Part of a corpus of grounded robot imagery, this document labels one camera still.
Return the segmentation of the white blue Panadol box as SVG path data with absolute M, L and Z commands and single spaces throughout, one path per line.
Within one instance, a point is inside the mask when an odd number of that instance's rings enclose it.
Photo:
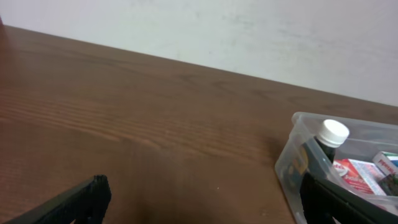
M 373 163 L 385 175 L 397 175 L 397 153 L 380 151 L 373 157 Z

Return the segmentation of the green Zam-Buk tin box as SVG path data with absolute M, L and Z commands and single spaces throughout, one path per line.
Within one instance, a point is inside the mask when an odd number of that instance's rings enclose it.
M 385 179 L 386 191 L 390 196 L 397 196 L 397 174 L 390 174 Z

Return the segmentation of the red Panadol ActiFast box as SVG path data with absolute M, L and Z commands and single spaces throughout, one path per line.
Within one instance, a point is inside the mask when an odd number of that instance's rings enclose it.
M 355 159 L 334 160 L 333 167 L 352 188 L 365 194 L 387 195 L 378 184 L 385 175 L 372 162 Z

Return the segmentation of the clear plastic container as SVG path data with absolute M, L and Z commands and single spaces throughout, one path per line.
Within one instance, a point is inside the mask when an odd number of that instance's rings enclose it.
M 298 112 L 275 172 L 297 223 L 397 223 L 397 126 Z

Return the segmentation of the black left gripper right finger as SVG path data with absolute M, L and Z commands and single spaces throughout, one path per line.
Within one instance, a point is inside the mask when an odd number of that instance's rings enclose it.
M 397 224 L 397 215 L 310 173 L 303 176 L 300 198 L 308 224 Z

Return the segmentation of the dark bottle with white cap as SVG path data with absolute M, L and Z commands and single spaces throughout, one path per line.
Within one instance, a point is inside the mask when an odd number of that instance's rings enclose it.
M 306 173 L 326 177 L 327 174 L 321 167 L 323 160 L 317 157 L 317 153 L 322 153 L 333 163 L 336 150 L 348 136 L 349 129 L 343 123 L 333 119 L 324 120 L 316 135 L 299 147 L 298 157 L 288 166 L 286 174 L 289 177 L 289 185 L 299 187 Z

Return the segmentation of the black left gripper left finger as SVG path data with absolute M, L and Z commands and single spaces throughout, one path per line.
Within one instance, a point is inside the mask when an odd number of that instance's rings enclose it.
M 42 205 L 11 220 L 8 224 L 84 223 L 101 224 L 111 201 L 105 175 L 95 175 L 64 191 Z

